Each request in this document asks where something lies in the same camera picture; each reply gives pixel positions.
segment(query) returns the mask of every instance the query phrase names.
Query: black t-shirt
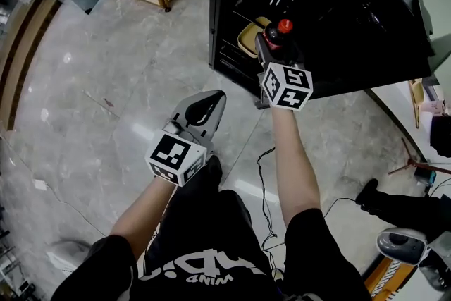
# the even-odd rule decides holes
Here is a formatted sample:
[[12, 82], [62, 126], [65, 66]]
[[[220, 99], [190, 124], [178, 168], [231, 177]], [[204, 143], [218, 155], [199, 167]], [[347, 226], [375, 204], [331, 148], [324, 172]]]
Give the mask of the black t-shirt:
[[[285, 294], [304, 296], [298, 300], [371, 299], [357, 270], [342, 256], [320, 210], [296, 215], [285, 244]], [[228, 250], [221, 245], [184, 250], [173, 257], [166, 255], [164, 263], [150, 265], [147, 276], [139, 279], [128, 241], [112, 235], [94, 244], [89, 257], [58, 287], [52, 300], [282, 300], [266, 255], [252, 248]]]

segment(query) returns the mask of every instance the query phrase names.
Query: box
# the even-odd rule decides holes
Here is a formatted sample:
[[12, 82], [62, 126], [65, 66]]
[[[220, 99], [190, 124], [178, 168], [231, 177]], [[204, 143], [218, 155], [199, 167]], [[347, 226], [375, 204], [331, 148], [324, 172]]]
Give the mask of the box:
[[159, 130], [145, 159], [155, 176], [183, 186], [205, 165], [206, 148]]
[[270, 63], [262, 87], [271, 106], [300, 111], [313, 93], [311, 73], [307, 70]]

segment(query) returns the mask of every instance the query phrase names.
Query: black cable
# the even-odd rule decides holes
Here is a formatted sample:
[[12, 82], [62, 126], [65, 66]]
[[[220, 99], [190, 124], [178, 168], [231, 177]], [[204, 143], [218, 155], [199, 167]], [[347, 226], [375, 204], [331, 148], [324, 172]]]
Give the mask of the black cable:
[[259, 175], [260, 175], [260, 180], [261, 180], [261, 191], [263, 193], [263, 197], [261, 198], [261, 210], [262, 210], [263, 215], [264, 215], [264, 217], [266, 219], [266, 223], [268, 224], [268, 231], [269, 231], [268, 235], [266, 236], [266, 238], [264, 239], [264, 241], [261, 244], [261, 250], [268, 254], [269, 266], [271, 267], [271, 275], [272, 275], [273, 270], [276, 269], [276, 262], [274, 260], [274, 256], [273, 256], [272, 252], [268, 251], [265, 248], [265, 244], [271, 238], [276, 238], [277, 235], [273, 231], [273, 219], [272, 219], [272, 216], [271, 216], [271, 211], [269, 209], [268, 202], [266, 201], [266, 188], [265, 188], [265, 183], [263, 181], [263, 175], [261, 173], [260, 161], [261, 161], [262, 157], [266, 156], [267, 154], [270, 154], [275, 149], [276, 149], [275, 147], [269, 149], [268, 151], [266, 151], [262, 155], [260, 155], [260, 157], [257, 159], [257, 165], [259, 166]]
[[[273, 253], [272, 253], [270, 250], [272, 250], [273, 248], [279, 247], [279, 246], [281, 246], [281, 245], [284, 245], [285, 242], [279, 243], [278, 245], [275, 245], [275, 246], [271, 246], [271, 247], [265, 248], [266, 242], [268, 242], [271, 238], [277, 237], [277, 235], [273, 232], [273, 220], [272, 220], [272, 218], [271, 218], [271, 211], [269, 210], [268, 202], [266, 201], [266, 188], [265, 188], [265, 183], [264, 183], [264, 181], [263, 181], [263, 175], [261, 174], [261, 164], [260, 164], [260, 161], [261, 161], [261, 158], [263, 158], [263, 157], [266, 156], [267, 154], [270, 154], [270, 153], [271, 153], [272, 151], [274, 151], [275, 149], [276, 149], [276, 148], [273, 147], [273, 148], [267, 150], [266, 152], [264, 152], [263, 154], [261, 154], [261, 155], [259, 156], [259, 158], [257, 159], [257, 164], [258, 164], [258, 166], [259, 166], [259, 175], [260, 175], [260, 179], [261, 179], [261, 191], [262, 191], [262, 193], [263, 193], [263, 198], [262, 198], [262, 202], [261, 202], [261, 210], [263, 211], [263, 215], [265, 216], [266, 222], [267, 222], [267, 224], [268, 224], [268, 230], [269, 230], [269, 234], [266, 236], [266, 238], [264, 239], [264, 241], [263, 241], [262, 244], [261, 244], [261, 250], [262, 250], [263, 252], [266, 252], [266, 253], [268, 254], [268, 258], [269, 258], [269, 266], [271, 267], [271, 275], [273, 276], [273, 279], [276, 277], [276, 274], [273, 275], [273, 271], [280, 271], [280, 272], [282, 273], [282, 275], [283, 275], [283, 271], [282, 271], [281, 269], [278, 269], [278, 268], [276, 267], [276, 262], [274, 261]], [[349, 201], [355, 202], [355, 199], [348, 198], [348, 197], [337, 198], [337, 199], [332, 203], [332, 205], [329, 207], [329, 209], [328, 209], [328, 211], [326, 212], [326, 215], [324, 216], [324, 218], [327, 217], [327, 215], [329, 214], [329, 212], [331, 211], [331, 209], [332, 209], [332, 207], [335, 205], [335, 203], [337, 203], [337, 201], [340, 201], [341, 199], [348, 199]], [[269, 216], [266, 214], [266, 211], [265, 211], [265, 205], [266, 205], [266, 208], [268, 209]]]
[[438, 188], [443, 187], [442, 184], [445, 183], [445, 182], [447, 182], [447, 181], [449, 181], [449, 180], [451, 180], [451, 178], [448, 178], [447, 180], [444, 180], [441, 184], [439, 184], [437, 187], [435, 187], [434, 191], [432, 191], [431, 196], [429, 196], [429, 197], [432, 197], [432, 195], [434, 194], [434, 192], [435, 192], [436, 190], [438, 190]]
[[326, 215], [324, 216], [324, 218], [327, 217], [327, 215], [329, 214], [330, 210], [332, 209], [332, 207], [335, 205], [335, 203], [337, 203], [338, 201], [340, 201], [341, 199], [348, 199], [349, 201], [353, 201], [355, 202], [355, 199], [352, 198], [348, 198], [348, 197], [341, 197], [341, 198], [337, 198], [333, 203], [332, 206], [329, 207], [328, 211], [326, 212]]
[[156, 232], [156, 230], [155, 230], [152, 237], [150, 237], [150, 240], [149, 240], [149, 243], [147, 244], [146, 249], [144, 250], [144, 261], [142, 263], [142, 270], [143, 270], [145, 276], [147, 275], [146, 274], [147, 252], [149, 251], [150, 244], [151, 244], [152, 240], [156, 237], [156, 235], [158, 235], [158, 232]]

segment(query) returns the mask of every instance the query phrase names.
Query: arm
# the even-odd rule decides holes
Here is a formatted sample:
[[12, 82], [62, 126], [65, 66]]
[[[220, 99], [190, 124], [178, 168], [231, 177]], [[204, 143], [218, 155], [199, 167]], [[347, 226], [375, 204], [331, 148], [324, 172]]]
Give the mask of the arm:
[[302, 146], [295, 115], [286, 109], [272, 108], [276, 144], [277, 186], [283, 220], [307, 209], [320, 209], [316, 176]]
[[[343, 285], [352, 301], [371, 301], [359, 272], [343, 257], [320, 210], [315, 173], [292, 111], [272, 108], [277, 184], [287, 225], [284, 284], [288, 294], [336, 300]], [[328, 280], [324, 287], [323, 280]]]
[[174, 187], [167, 180], [155, 177], [113, 226], [110, 234], [124, 237], [130, 243], [136, 260], [149, 244]]

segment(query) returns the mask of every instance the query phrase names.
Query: black cabinet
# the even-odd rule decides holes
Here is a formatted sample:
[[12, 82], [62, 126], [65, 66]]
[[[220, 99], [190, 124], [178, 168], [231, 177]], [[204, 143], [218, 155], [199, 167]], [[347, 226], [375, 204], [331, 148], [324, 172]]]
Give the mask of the black cabinet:
[[257, 97], [262, 68], [237, 37], [259, 16], [294, 23], [288, 57], [312, 72], [312, 98], [431, 74], [422, 0], [211, 0], [210, 66]]

